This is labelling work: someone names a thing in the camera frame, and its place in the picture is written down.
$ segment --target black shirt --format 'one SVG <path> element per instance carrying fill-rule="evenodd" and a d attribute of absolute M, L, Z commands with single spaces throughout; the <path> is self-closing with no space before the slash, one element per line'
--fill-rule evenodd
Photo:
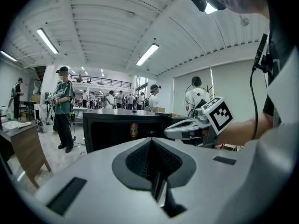
<path fill-rule="evenodd" d="M 21 92 L 20 84 L 17 84 L 17 85 L 15 86 L 15 92 L 16 92 L 16 98 L 17 98 L 18 100 L 20 100 L 20 95 L 18 94 L 18 92 Z"/>
<path fill-rule="evenodd" d="M 274 13 L 273 9 L 269 7 L 270 14 L 270 34 L 269 34 L 269 49 L 270 55 L 273 60 L 273 69 L 268 72 L 268 85 L 278 75 L 280 69 L 283 68 L 291 51 L 294 48 L 294 44 L 284 34 L 282 23 Z M 269 96 L 267 96 L 263 112 L 273 116 L 274 104 Z"/>

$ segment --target hair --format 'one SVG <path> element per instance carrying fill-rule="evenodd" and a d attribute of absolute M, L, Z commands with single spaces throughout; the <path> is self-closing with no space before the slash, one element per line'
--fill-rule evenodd
<path fill-rule="evenodd" d="M 199 77 L 193 77 L 191 83 L 196 87 L 201 86 L 201 79 Z"/>

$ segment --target green jersey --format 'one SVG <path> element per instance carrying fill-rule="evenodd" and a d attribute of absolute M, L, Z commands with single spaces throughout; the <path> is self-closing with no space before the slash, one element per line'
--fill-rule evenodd
<path fill-rule="evenodd" d="M 56 88 L 56 94 L 59 95 L 58 98 L 64 98 L 64 97 L 71 97 L 73 98 L 73 85 L 70 81 L 67 81 L 66 83 L 59 83 Z M 63 103 L 58 103 L 55 106 L 55 114 L 66 114 L 69 115 L 70 113 L 70 107 L 71 103 L 70 100 L 63 102 Z"/>

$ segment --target sink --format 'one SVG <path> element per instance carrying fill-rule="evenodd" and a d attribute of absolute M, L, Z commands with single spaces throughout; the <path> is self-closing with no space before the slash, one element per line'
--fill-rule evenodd
<path fill-rule="evenodd" d="M 21 123 L 18 121 L 9 121 L 9 122 L 3 123 L 2 126 L 6 129 L 14 129 L 14 128 L 19 127 L 20 124 Z"/>

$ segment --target black pants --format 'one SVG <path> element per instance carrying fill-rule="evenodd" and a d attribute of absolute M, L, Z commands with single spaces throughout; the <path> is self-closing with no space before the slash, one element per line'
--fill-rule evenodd
<path fill-rule="evenodd" d="M 73 148 L 74 142 L 71 136 L 69 116 L 55 114 L 55 125 L 63 147 Z"/>
<path fill-rule="evenodd" d="M 20 101 L 18 98 L 14 98 L 14 118 L 15 119 L 19 117 L 19 108 L 20 108 Z"/>

